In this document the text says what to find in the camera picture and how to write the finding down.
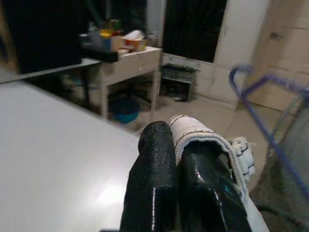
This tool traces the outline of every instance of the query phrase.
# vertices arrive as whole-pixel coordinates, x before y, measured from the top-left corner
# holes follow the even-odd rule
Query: leg
[[[151,110],[150,110],[150,121],[153,122],[155,117],[155,107],[156,107],[156,101],[157,97],[159,95],[159,89],[160,89],[160,71],[159,69],[156,69],[154,71],[154,77],[153,77],[153,91],[152,91],[152,97],[151,97]]]
[[[99,78],[101,84],[101,115],[106,120],[108,119],[108,86],[104,81],[104,74],[100,68]]]
[[[88,82],[88,70],[83,69],[82,71],[82,82],[84,86],[84,98],[85,98],[85,108],[90,109],[90,95],[89,95],[89,82]]]

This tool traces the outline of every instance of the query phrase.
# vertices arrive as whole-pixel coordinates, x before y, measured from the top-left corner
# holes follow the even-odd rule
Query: white table
[[[0,231],[119,228],[138,137],[35,87],[0,85]]]
[[[100,64],[101,62],[102,61],[95,60],[95,59],[84,58],[82,59],[82,62],[80,64],[74,64],[74,65],[64,66],[64,67],[55,68],[55,69],[48,69],[44,71],[33,72],[33,73],[31,72],[27,74],[17,74],[11,70],[0,67],[0,83],[16,81],[16,80],[29,78],[29,77],[35,77],[35,76],[44,76],[44,75],[49,75],[49,74],[54,74],[54,73],[60,73],[60,72],[67,71],[67,70],[81,69],[81,68],[85,68],[88,66]]]
[[[160,56],[160,48],[148,46],[143,52],[129,53],[119,57],[118,62],[102,63],[99,77],[101,80],[101,113],[103,117],[108,118],[108,89],[110,85],[146,73],[153,73],[152,103],[149,122],[153,120],[160,89]]]

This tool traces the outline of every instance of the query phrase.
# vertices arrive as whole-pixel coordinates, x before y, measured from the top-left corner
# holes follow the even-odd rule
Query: table drawer
[[[134,76],[155,70],[159,66],[160,49],[125,55],[118,62],[103,63],[101,73],[107,85],[118,83]]]

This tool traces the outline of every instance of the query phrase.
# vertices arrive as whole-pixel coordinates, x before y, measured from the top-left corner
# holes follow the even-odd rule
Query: door handle
[[[276,31],[273,31],[273,32],[270,34],[270,38],[273,39],[273,40],[279,40],[279,39],[282,39],[282,38],[283,38],[283,35],[280,35],[280,34],[278,34]]]

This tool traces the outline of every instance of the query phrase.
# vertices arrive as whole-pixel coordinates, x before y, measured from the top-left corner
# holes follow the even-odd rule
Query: blue bucket
[[[109,109],[113,117],[123,124],[135,120],[140,114],[140,104],[130,98],[120,98],[110,101]]]

